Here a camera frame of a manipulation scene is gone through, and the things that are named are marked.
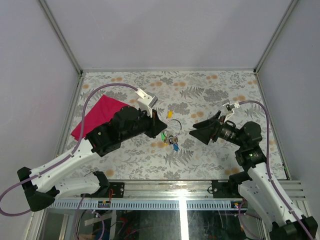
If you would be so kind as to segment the large silver keyring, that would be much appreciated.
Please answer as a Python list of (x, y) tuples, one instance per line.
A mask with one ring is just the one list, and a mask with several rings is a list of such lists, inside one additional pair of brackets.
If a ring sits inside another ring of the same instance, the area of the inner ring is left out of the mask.
[(169, 119), (166, 123), (167, 128), (164, 130), (166, 137), (178, 137), (182, 131), (182, 124), (177, 119)]

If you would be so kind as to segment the blue key tag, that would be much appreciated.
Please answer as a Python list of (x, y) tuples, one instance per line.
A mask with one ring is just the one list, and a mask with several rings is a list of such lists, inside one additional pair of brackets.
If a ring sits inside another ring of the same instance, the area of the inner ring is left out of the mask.
[(179, 145), (177, 143), (173, 144), (173, 149), (178, 152), (179, 151)]

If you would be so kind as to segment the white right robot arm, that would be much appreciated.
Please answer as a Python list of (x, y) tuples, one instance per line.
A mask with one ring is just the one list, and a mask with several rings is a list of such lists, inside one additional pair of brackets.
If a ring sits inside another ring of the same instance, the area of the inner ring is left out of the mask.
[(261, 127), (249, 121), (241, 128), (217, 112), (213, 117), (195, 123), (189, 134), (208, 145), (223, 139), (237, 145), (237, 163), (242, 172), (229, 176), (225, 189), (233, 197), (242, 197), (264, 222), (272, 240), (313, 240), (318, 223), (307, 217), (289, 198), (267, 165), (263, 153)]

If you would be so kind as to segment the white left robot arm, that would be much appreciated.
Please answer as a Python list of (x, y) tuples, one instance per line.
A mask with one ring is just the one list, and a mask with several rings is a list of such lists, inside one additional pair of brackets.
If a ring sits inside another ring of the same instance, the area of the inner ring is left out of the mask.
[(78, 178), (67, 178), (74, 170), (89, 161), (119, 149), (122, 142), (144, 134), (155, 138), (167, 128), (156, 110), (147, 111), (125, 106), (113, 118), (90, 131), (76, 150), (69, 150), (50, 162), (17, 171), (32, 212), (52, 205), (55, 200), (71, 196), (102, 198), (110, 195), (111, 184), (102, 171)]

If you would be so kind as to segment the small yellow key tag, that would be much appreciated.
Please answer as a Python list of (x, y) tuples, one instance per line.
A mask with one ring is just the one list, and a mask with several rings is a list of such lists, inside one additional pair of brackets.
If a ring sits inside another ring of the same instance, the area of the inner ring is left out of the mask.
[(170, 119), (173, 116), (173, 112), (172, 111), (168, 111), (167, 113), (167, 118)]

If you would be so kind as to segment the floral table mat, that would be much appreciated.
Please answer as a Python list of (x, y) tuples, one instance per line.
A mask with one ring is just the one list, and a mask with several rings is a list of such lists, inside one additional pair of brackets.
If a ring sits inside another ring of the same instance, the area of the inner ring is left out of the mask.
[(258, 81), (249, 70), (84, 72), (75, 92), (68, 129), (72, 131), (82, 113), (88, 113), (103, 95), (137, 107), (133, 87), (157, 96), (155, 109), (162, 121), (172, 111), (172, 118), (181, 122), (179, 151), (165, 145), (160, 136), (149, 138), (142, 134), (105, 157), (77, 168), (70, 178), (102, 171), (110, 180), (225, 180), (242, 171), (235, 159), (237, 146), (223, 139), (205, 145), (189, 132), (194, 124), (217, 111), (225, 112), (226, 100), (244, 102), (231, 120), (237, 127), (248, 121), (260, 124), (260, 147), (269, 154), (270, 168), (278, 179), (287, 178), (272, 129), (266, 127)]

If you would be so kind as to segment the red cloth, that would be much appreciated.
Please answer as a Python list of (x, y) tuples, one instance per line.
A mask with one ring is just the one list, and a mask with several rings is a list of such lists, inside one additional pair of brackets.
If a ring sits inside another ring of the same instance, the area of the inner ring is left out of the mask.
[(103, 95), (85, 115), (82, 138), (84, 138), (94, 128), (109, 122), (116, 112), (126, 106), (128, 106), (128, 104)]

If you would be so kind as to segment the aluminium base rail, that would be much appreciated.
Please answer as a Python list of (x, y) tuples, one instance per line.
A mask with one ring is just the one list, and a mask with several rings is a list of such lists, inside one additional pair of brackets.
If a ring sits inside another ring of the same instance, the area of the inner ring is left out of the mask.
[(173, 200), (186, 196), (190, 200), (239, 199), (223, 189), (226, 180), (111, 180), (113, 199)]

